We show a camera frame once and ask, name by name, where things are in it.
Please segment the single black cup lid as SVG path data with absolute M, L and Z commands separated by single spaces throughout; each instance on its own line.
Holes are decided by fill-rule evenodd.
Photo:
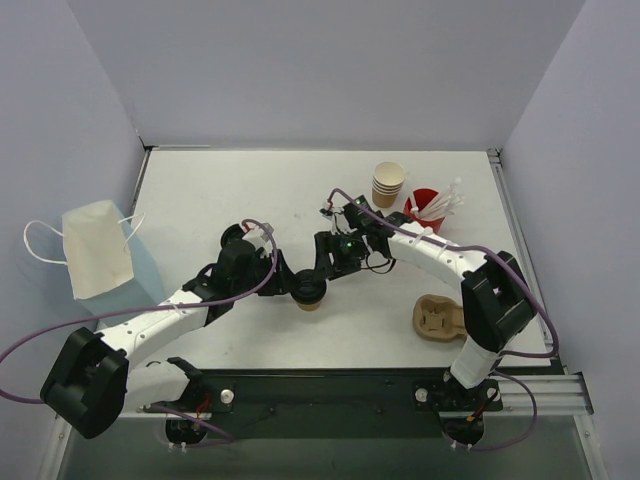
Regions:
M 312 305 L 321 302 L 327 292 L 327 282 L 318 280 L 311 269 L 300 270 L 295 274 L 296 285 L 291 297 L 299 304 Z

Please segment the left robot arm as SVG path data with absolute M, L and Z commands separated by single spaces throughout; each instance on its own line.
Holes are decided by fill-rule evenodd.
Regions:
M 41 400 L 86 439 L 105 432 L 133 396 L 134 369 L 173 340 L 203 328 L 239 297 L 292 293 L 299 280 L 278 248 L 246 239 L 228 241 L 157 309 L 93 333 L 85 327 L 64 343 L 40 391 Z

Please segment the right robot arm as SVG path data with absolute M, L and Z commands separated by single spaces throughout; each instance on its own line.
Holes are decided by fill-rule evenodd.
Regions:
M 479 385 L 512 338 L 537 315 L 516 259 L 504 251 L 447 241 L 401 212 L 384 217 L 380 211 L 348 204 L 325 206 L 321 214 L 333 226 L 315 236 L 317 277 L 334 280 L 354 273 L 376 252 L 460 289 L 467 339 L 450 367 L 452 377 L 445 380 L 443 394 L 457 408 L 476 400 Z

